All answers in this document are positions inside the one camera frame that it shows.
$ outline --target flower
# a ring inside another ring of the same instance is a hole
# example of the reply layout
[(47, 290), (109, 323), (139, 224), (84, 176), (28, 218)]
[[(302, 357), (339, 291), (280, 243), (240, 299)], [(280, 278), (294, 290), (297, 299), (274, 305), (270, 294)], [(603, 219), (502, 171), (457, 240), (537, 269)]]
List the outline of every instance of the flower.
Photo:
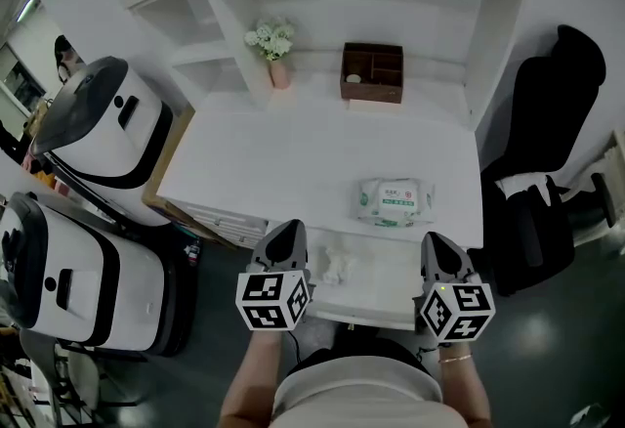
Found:
[(258, 48), (259, 53), (270, 62), (286, 55), (293, 46), (289, 39), (295, 28), (285, 18), (258, 20), (256, 30), (250, 30), (243, 37), (246, 44)]

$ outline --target gray floor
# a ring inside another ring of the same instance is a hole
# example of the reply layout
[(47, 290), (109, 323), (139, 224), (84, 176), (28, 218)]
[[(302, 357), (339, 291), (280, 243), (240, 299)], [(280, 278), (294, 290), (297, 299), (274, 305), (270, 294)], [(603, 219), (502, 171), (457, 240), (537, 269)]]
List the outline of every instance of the gray floor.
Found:
[[(142, 401), (139, 407), (117, 409), (116, 424), (215, 426), (249, 339), (233, 297), (236, 275), (249, 254), (204, 249), (196, 317), (181, 354), (146, 364), (108, 365), (128, 397)], [(583, 406), (611, 407), (623, 398), (623, 287), (625, 258), (596, 242), (579, 248), (563, 273), (497, 302), (496, 318), (474, 346), (496, 426), (563, 428)], [(298, 326), (302, 356), (328, 346), (333, 329), (332, 322), (315, 319)], [(385, 334), (414, 351), (422, 344), (409, 333)], [(290, 341), (284, 350), (283, 372), (295, 364)], [(426, 357), (426, 365), (436, 363), (433, 355)]]

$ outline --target wooden edge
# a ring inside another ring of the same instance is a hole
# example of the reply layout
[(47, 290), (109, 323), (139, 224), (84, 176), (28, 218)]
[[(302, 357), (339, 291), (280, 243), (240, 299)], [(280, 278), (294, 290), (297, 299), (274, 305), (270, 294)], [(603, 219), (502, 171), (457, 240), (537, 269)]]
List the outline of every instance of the wooden edge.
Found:
[(179, 221), (182, 224), (188, 225), (192, 229), (201, 233), (200, 236), (203, 238), (214, 240), (229, 249), (237, 249), (237, 245), (194, 220), (181, 208), (175, 206), (169, 200), (157, 194), (160, 184), (163, 181), (163, 176), (165, 176), (165, 172), (174, 157), (178, 144), (183, 138), (183, 135), (185, 134), (194, 115), (195, 110), (193, 107), (191, 105), (187, 105), (181, 115), (174, 120), (172, 128), (169, 131), (169, 135), (167, 136), (167, 140), (165, 141), (165, 145), (163, 146), (163, 150), (156, 161), (152, 174), (147, 180), (146, 188), (144, 189), (141, 199), (142, 202), (153, 211), (171, 221)]

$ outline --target left forearm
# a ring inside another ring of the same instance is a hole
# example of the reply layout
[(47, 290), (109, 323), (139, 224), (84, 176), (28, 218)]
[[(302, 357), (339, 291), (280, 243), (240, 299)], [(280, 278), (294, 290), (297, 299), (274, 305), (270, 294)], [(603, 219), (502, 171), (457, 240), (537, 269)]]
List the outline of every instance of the left forearm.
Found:
[(269, 426), (281, 343), (280, 332), (256, 331), (252, 334), (243, 363), (222, 405), (221, 417), (225, 421), (222, 425), (232, 426), (232, 419), (238, 418), (259, 428)]

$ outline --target vase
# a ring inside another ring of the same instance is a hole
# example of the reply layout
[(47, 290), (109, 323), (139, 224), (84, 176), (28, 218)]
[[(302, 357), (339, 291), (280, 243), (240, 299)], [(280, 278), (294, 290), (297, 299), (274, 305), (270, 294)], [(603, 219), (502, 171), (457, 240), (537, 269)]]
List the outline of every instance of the vase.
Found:
[(286, 71), (286, 65), (282, 60), (270, 62), (270, 74), (275, 89), (286, 89), (290, 86), (289, 73)]

